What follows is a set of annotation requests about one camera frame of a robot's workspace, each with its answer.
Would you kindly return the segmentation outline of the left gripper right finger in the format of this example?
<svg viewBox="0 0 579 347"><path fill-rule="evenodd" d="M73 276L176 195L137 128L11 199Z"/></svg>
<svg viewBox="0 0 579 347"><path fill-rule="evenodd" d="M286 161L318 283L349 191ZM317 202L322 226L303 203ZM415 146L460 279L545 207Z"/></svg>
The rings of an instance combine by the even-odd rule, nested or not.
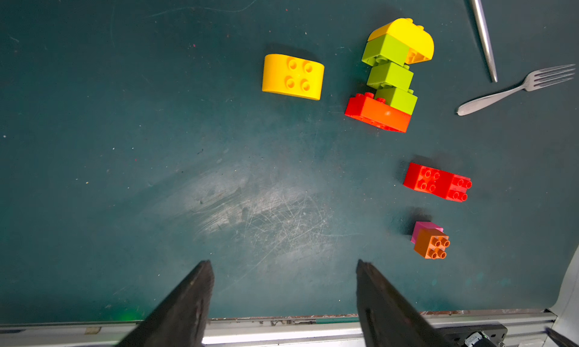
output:
<svg viewBox="0 0 579 347"><path fill-rule="evenodd" d="M357 311L367 346L450 346L371 263L357 263Z"/></svg>

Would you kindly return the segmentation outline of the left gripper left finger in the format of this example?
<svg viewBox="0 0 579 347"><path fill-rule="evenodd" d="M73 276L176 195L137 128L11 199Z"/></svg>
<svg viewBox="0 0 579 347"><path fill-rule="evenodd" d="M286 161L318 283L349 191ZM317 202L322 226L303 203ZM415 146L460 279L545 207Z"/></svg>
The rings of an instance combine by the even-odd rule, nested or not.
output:
<svg viewBox="0 0 579 347"><path fill-rule="evenodd" d="M119 346L202 346L214 271L203 260Z"/></svg>

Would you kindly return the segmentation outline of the orange brick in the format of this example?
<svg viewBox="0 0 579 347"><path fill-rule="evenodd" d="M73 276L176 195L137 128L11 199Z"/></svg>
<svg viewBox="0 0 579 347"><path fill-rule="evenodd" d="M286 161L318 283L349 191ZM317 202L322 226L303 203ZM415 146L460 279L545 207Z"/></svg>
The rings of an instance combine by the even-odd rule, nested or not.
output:
<svg viewBox="0 0 579 347"><path fill-rule="evenodd" d="M448 235L436 229L424 229L419 233L414 251L425 259L445 259L449 246Z"/></svg>

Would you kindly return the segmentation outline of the long red brick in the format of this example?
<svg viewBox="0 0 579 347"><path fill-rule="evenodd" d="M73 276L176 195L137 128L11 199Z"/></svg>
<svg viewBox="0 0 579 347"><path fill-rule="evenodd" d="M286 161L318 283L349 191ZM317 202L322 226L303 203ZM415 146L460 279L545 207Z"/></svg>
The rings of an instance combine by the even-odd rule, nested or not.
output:
<svg viewBox="0 0 579 347"><path fill-rule="evenodd" d="M416 192L427 193L453 202L465 202L470 178L443 170L410 163L403 185Z"/></svg>

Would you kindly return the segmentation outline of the green brick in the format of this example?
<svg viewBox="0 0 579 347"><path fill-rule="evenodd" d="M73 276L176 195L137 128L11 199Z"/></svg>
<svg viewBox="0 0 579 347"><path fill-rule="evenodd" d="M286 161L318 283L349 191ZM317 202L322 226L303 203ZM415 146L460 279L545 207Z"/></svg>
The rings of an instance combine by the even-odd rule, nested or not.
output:
<svg viewBox="0 0 579 347"><path fill-rule="evenodd" d="M378 66L388 61L406 67L410 47L390 35L379 36L366 43L362 62L369 66Z"/></svg>
<svg viewBox="0 0 579 347"><path fill-rule="evenodd" d="M374 66L369 74L367 85L376 90L387 87L399 88L408 91L413 80L414 73L407 65L401 66L387 61Z"/></svg>
<svg viewBox="0 0 579 347"><path fill-rule="evenodd" d="M414 113L418 101L417 96L413 94L413 90L405 91L404 89L395 87L387 87L377 90L375 98L383 99L390 107L408 115Z"/></svg>

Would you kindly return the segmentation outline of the small red brick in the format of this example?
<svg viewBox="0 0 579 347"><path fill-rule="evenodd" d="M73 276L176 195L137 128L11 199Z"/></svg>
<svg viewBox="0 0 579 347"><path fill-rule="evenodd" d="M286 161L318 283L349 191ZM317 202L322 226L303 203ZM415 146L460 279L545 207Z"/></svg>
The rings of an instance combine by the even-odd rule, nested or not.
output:
<svg viewBox="0 0 579 347"><path fill-rule="evenodd" d="M382 130L400 133L407 132L411 121L411 115L390 107L384 99L375 99L370 92L350 98L345 114Z"/></svg>

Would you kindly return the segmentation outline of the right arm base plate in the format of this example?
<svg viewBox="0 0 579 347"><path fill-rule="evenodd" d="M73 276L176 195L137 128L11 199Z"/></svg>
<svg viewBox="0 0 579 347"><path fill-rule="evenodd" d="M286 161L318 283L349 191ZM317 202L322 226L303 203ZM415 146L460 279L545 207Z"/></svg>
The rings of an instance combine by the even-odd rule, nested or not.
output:
<svg viewBox="0 0 579 347"><path fill-rule="evenodd" d="M440 328L439 332L457 347L504 346L508 329L503 324L478 324Z"/></svg>

